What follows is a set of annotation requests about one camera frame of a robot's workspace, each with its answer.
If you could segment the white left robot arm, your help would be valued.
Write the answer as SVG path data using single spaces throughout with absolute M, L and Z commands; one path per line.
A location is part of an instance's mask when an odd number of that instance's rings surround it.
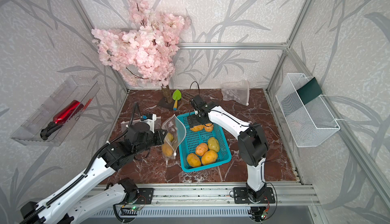
M 52 195 L 38 203 L 25 204 L 21 213 L 23 224 L 57 224 L 97 184 L 111 176 L 135 156 L 154 146 L 160 146 L 168 134 L 164 129 L 150 129 L 145 122 L 129 126 L 123 133 L 124 141 L 115 139 L 104 144 L 79 175 Z

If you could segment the large brown potato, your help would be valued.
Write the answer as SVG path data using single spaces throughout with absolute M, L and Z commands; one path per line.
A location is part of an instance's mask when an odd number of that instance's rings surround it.
M 204 155 L 201 158 L 201 162 L 203 165 L 209 165 L 215 163 L 217 158 L 218 158 L 217 152 L 215 152 L 214 150 L 209 150 L 204 153 Z

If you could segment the clear zipper bag with dots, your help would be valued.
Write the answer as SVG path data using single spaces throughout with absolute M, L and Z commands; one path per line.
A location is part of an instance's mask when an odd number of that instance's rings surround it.
M 122 122 L 121 130 L 124 132 L 126 129 L 129 129 L 131 132 L 147 132 L 152 131 L 155 132 L 157 129 L 160 129 L 161 121 L 160 119 L 147 119 L 144 121 L 135 120 L 132 125 L 130 125 L 129 121 Z

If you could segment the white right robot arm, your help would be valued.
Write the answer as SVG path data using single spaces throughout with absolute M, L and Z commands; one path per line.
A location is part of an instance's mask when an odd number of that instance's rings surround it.
M 269 149 L 260 124 L 244 122 L 226 112 L 216 102 L 205 102 L 199 95 L 191 99 L 195 113 L 189 115 L 190 126 L 216 124 L 238 140 L 239 155 L 247 164 L 245 187 L 233 188 L 236 204 L 276 204 L 276 192 L 265 181 L 265 162 Z

